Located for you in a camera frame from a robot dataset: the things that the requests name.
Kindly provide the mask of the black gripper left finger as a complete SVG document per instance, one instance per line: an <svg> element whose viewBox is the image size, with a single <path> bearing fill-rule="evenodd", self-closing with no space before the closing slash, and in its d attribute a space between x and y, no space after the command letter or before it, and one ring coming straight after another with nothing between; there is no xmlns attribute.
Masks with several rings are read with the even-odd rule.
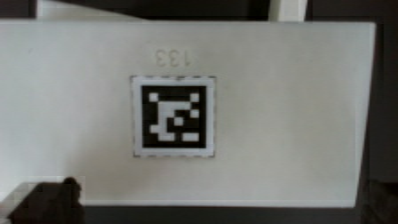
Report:
<svg viewBox="0 0 398 224"><path fill-rule="evenodd" d="M4 202L4 224L86 224L82 186L74 177L63 182L24 182Z"/></svg>

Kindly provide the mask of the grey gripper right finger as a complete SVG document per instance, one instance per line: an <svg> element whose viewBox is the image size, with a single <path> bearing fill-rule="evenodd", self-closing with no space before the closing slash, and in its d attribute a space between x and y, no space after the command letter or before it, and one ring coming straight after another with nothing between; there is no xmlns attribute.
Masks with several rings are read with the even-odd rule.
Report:
<svg viewBox="0 0 398 224"><path fill-rule="evenodd" d="M398 224L398 182L370 181L361 224Z"/></svg>

